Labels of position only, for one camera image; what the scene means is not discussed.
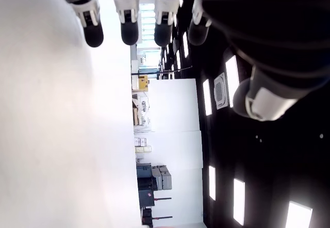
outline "white partition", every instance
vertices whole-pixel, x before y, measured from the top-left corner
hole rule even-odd
[[[170,171],[203,168],[201,131],[137,133],[135,137],[146,138],[152,147],[143,163],[167,165]]]
[[[172,190],[155,191],[155,198],[171,197],[156,201],[153,217],[173,216],[171,219],[154,220],[154,226],[177,226],[203,222],[202,169],[172,170]]]
[[[195,79],[151,81],[148,96],[152,131],[199,131]]]
[[[141,227],[129,46],[100,3],[90,56],[64,0],[0,2],[0,227]]]

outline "rectangular ceiling light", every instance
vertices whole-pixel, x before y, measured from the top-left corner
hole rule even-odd
[[[244,225],[245,182],[234,179],[234,219]]]
[[[177,62],[177,68],[181,69],[181,61],[180,61],[180,53],[179,50],[176,52],[176,62]]]
[[[184,0],[180,0],[180,7],[184,4]]]
[[[312,211],[312,208],[290,201],[285,228],[308,228]]]
[[[210,197],[216,200],[216,169],[212,166],[208,167],[208,185]]]
[[[226,62],[226,72],[228,80],[229,104],[230,107],[232,107],[234,94],[239,86],[236,56],[233,56]]]
[[[188,41],[187,41],[187,33],[186,32],[184,33],[183,39],[184,39],[185,58],[187,58],[187,56],[188,56]]]
[[[211,106],[211,94],[210,94],[210,84],[208,79],[203,83],[203,91],[204,91],[204,104],[205,104],[205,114],[207,116],[212,114],[212,106]]]

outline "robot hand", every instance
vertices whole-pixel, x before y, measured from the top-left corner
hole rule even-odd
[[[98,0],[67,0],[76,12],[84,29],[85,40],[90,47],[98,47],[103,42],[103,30]]]
[[[97,0],[67,0],[90,46],[103,41]],[[124,43],[138,40],[139,0],[114,0]],[[195,0],[188,31],[201,45],[210,25],[221,30],[235,51],[253,65],[252,77],[234,96],[234,110],[245,117],[272,121],[330,76],[328,0]],[[179,0],[155,0],[155,42],[169,44]]]

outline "ceiling air conditioner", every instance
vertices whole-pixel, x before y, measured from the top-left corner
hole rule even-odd
[[[228,106],[227,87],[224,72],[214,80],[214,99],[216,100],[217,109]]]

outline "gray machine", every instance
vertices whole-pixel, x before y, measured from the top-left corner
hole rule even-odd
[[[156,179],[158,190],[172,189],[172,176],[166,165],[152,167],[152,175]]]

